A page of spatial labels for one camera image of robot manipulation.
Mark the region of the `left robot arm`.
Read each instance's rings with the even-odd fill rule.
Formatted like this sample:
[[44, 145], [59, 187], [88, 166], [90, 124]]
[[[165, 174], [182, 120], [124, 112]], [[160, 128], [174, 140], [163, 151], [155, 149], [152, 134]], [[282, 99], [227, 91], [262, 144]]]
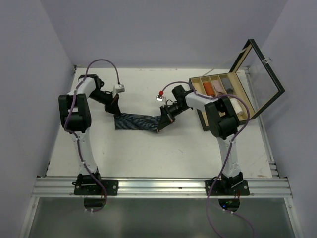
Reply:
[[118, 100], [124, 85], [118, 82], [112, 91], [103, 91], [104, 84], [96, 74], [81, 75], [71, 92], [58, 97], [61, 126], [70, 134], [78, 156], [79, 175], [73, 185], [80, 194], [87, 190], [96, 195], [104, 188], [90, 143], [92, 117], [88, 99], [104, 105], [110, 114], [121, 114]]

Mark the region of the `blue striped boxer shorts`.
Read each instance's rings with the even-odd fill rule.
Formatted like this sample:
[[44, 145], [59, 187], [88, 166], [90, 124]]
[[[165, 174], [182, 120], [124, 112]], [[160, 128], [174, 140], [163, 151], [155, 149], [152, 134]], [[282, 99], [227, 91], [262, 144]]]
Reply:
[[115, 130], [144, 130], [157, 133], [161, 116], [121, 113], [114, 116]]

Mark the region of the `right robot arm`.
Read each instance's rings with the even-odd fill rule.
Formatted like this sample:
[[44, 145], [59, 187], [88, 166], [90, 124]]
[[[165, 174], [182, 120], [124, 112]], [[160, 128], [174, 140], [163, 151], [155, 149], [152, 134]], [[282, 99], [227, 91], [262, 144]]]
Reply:
[[204, 111], [211, 134], [217, 139], [221, 155], [221, 169], [215, 178], [205, 181], [206, 193], [210, 195], [230, 195], [243, 182], [243, 174], [238, 162], [235, 136], [240, 121], [228, 97], [204, 98], [193, 89], [185, 90], [178, 85], [172, 90], [176, 102], [160, 107], [160, 121], [157, 131], [175, 122], [175, 117], [189, 108]]

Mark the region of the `white pink-trimmed underwear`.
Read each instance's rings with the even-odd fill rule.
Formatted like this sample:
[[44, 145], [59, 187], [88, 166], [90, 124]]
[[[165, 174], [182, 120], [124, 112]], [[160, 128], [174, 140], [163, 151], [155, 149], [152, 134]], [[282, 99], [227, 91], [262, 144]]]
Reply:
[[236, 98], [230, 98], [230, 101], [235, 110], [235, 113], [239, 116], [243, 115], [244, 112], [243, 112], [240, 101]]

